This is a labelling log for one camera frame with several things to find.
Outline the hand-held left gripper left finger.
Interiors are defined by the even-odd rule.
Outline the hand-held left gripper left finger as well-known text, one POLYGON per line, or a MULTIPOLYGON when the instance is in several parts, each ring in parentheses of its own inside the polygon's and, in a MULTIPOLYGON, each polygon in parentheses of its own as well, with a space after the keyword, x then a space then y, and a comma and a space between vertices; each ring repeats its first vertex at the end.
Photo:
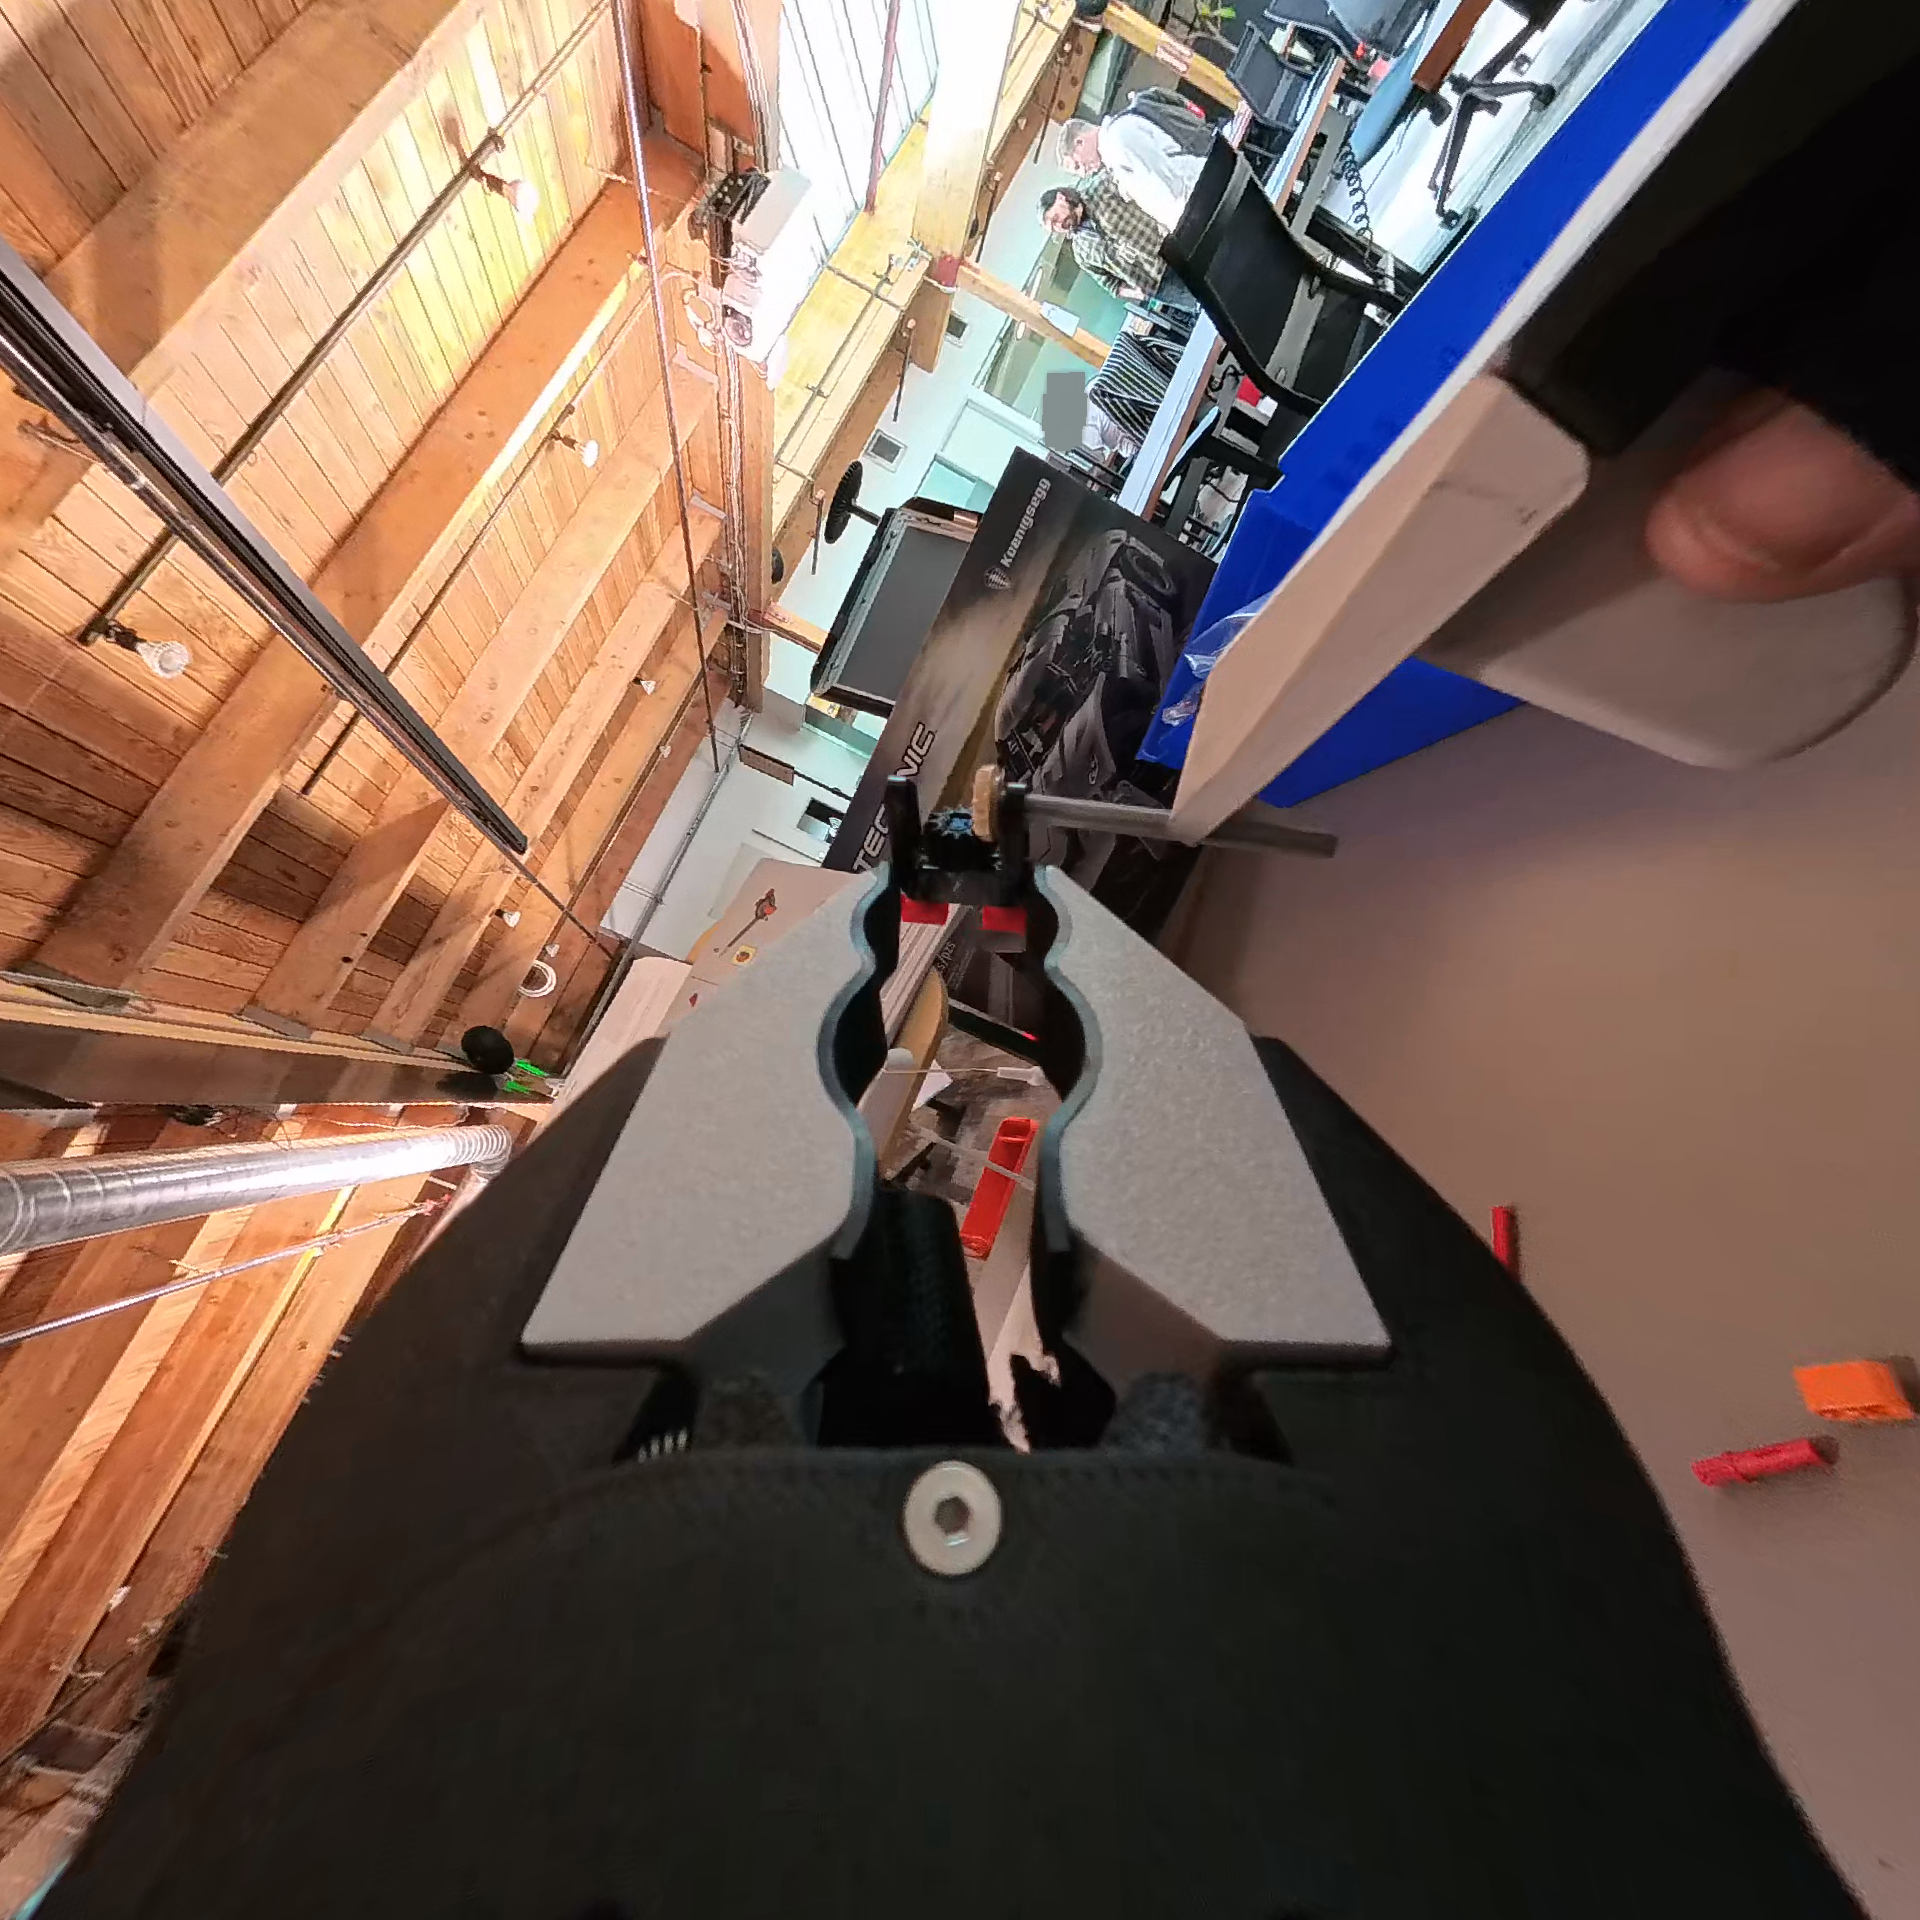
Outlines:
POLYGON ((860 873, 661 1043, 520 1350, 565 1364, 824 1368, 867 1229, 860 1098, 886 1062, 899 889, 860 873))

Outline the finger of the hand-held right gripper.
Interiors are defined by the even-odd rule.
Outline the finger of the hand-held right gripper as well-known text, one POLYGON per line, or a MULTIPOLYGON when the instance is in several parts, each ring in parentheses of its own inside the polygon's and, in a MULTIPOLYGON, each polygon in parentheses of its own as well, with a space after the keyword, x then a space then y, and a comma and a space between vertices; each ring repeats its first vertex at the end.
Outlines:
POLYGON ((1431 397, 1206 679, 1171 818, 1209 831, 1585 491, 1587 446, 1497 372, 1431 397))

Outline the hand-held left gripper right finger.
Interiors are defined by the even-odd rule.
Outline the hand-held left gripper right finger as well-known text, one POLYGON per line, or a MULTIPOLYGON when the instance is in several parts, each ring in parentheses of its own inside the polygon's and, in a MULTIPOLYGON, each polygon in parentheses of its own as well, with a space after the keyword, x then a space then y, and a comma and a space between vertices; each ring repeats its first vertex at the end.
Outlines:
POLYGON ((1082 885, 1040 867, 1047 1016, 1032 1296, 1092 1368, 1378 1364, 1390 1338, 1255 1037, 1082 885))

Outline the grey lego axle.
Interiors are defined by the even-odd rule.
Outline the grey lego axle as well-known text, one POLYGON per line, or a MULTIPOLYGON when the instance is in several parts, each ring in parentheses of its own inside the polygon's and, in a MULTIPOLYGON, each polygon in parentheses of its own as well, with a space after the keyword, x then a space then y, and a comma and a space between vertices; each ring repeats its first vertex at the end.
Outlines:
POLYGON ((1338 837, 1330 831, 1289 824, 1281 810, 1266 805, 1248 805, 1209 831, 1182 829, 1165 806, 1056 794, 1025 794, 1022 813, 1029 824, 1049 829, 1111 831, 1203 850, 1270 850, 1308 859, 1330 859, 1338 850, 1338 837))

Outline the black lego assembly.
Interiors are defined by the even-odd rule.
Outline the black lego assembly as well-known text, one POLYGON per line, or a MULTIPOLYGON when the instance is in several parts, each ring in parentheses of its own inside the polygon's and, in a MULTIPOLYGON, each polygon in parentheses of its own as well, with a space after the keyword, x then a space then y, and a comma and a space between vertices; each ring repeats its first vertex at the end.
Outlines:
POLYGON ((902 925, 947 925, 950 911, 977 911, 985 932, 1017 947, 1029 937, 1034 859, 1029 850, 1029 788, 989 762, 978 769, 981 810, 942 806, 923 814, 920 783, 894 775, 883 784, 890 885, 902 925))

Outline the red lego beam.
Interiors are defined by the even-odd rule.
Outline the red lego beam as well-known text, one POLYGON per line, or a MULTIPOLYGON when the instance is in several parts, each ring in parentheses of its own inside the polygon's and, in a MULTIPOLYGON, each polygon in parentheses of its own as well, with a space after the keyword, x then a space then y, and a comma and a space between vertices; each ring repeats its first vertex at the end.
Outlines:
POLYGON ((1040 1118, 1010 1114, 999 1121, 970 1199, 957 1223, 957 1238, 970 1259, 993 1256, 1040 1131, 1040 1118))

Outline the black lego box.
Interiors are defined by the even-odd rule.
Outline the black lego box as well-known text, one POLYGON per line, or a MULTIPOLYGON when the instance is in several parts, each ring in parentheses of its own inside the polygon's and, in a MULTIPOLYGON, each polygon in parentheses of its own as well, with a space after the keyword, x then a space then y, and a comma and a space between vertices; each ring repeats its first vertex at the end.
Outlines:
POLYGON ((894 775, 920 783, 925 813, 969 801, 985 762, 1040 797, 1171 805, 1172 772, 1143 742, 1214 561, 1032 449, 1010 456, 978 514, 830 870, 886 859, 880 790, 894 775))

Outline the red lego axle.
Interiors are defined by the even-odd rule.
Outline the red lego axle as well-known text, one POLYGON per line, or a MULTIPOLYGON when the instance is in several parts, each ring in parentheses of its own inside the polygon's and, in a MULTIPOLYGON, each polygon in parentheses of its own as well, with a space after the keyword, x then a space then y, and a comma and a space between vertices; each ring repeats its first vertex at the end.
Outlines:
POLYGON ((1825 1472, 1836 1465, 1838 1444, 1829 1436, 1788 1436, 1783 1442, 1697 1455, 1690 1476, 1704 1489, 1734 1489, 1802 1472, 1825 1472))

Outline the orange lego piece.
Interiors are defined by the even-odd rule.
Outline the orange lego piece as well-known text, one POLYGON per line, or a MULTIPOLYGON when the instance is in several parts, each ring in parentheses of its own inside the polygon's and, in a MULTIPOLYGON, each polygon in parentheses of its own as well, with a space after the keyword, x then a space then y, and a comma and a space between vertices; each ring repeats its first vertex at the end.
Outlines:
POLYGON ((1918 1420, 1906 1376, 1888 1357, 1798 1364, 1793 1382, 1799 1403, 1832 1425, 1906 1425, 1918 1420))

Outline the person's right hand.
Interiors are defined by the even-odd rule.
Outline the person's right hand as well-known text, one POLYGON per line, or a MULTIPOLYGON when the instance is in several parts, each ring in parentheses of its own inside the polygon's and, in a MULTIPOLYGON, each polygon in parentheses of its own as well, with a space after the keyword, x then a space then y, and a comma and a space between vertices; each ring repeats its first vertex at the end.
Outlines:
POLYGON ((1918 580, 1918 487, 1775 390, 1741 394, 1660 487, 1644 548, 1681 588, 1788 602, 1918 580))

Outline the blue plastic bin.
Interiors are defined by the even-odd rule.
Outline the blue plastic bin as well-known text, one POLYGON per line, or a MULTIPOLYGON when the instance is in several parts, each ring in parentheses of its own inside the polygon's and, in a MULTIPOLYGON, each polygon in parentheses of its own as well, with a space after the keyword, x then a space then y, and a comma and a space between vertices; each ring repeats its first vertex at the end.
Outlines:
MULTIPOLYGON (((1172 746, 1179 777, 1206 679, 1228 644, 1431 397, 1480 370, 1518 393, 1506 363, 1521 323, 1546 308, 1548 295, 1572 289, 1572 272, 1621 231, 1630 192, 1655 179, 1659 164, 1787 12, 1788 2, 1664 2, 1288 443, 1280 482, 1240 510, 1198 615, 1209 667, 1172 670, 1176 713, 1148 732, 1150 750, 1172 746)), ((1423 659, 1427 644, 1251 801, 1323 797, 1524 705, 1506 689, 1423 659)))

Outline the black office chair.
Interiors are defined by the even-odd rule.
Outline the black office chair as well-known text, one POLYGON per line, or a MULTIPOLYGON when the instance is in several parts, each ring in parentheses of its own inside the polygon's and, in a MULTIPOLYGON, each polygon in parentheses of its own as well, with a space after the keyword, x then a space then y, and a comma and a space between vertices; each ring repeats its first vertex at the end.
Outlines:
POLYGON ((1393 252, 1299 237, 1216 131, 1160 252, 1266 397, 1323 407, 1420 285, 1393 252))

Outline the white ceiling device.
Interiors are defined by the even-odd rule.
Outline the white ceiling device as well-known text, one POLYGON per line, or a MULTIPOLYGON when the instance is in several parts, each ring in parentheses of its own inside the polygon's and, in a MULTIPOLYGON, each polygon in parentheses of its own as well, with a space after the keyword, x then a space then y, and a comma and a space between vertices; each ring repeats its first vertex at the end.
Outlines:
POLYGON ((733 302, 755 302, 762 278, 789 227, 801 214, 812 179, 797 167, 743 168, 711 179, 691 209, 691 235, 706 244, 710 278, 733 302))

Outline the silver duct pipe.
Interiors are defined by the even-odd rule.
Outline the silver duct pipe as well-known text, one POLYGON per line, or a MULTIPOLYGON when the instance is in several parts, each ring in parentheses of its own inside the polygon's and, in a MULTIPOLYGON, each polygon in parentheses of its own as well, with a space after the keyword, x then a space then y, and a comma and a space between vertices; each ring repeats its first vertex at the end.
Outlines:
POLYGON ((500 1124, 357 1131, 3 1165, 3 1256, 437 1170, 497 1172, 500 1124))

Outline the black ceiling rail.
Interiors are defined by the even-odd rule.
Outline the black ceiling rail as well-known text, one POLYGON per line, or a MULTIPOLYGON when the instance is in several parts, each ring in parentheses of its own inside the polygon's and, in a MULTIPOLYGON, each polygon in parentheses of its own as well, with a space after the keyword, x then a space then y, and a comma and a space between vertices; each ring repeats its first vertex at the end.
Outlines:
POLYGON ((362 713, 473 829, 507 859, 530 847, 526 831, 9 243, 3 244, 3 372, 31 402, 54 415, 96 464, 106 465, 235 596, 288 641, 338 701, 362 713))

